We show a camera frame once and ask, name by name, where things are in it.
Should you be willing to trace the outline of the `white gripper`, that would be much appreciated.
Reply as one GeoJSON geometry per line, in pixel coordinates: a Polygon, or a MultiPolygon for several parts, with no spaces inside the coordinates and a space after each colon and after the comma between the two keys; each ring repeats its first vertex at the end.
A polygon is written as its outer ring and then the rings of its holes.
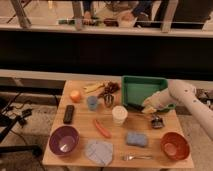
{"type": "Polygon", "coordinates": [[[143,110],[142,112],[145,114],[155,113],[160,109],[160,101],[156,94],[146,98],[142,103],[143,110]]]}

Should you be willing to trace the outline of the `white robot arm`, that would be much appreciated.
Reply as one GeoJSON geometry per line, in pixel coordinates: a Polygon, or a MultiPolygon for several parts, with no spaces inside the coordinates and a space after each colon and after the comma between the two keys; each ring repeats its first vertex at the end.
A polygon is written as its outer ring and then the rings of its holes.
{"type": "Polygon", "coordinates": [[[172,80],[167,88],[147,97],[142,106],[161,110],[169,104],[184,105],[213,141],[213,111],[196,97],[194,85],[183,80],[172,80]]]}

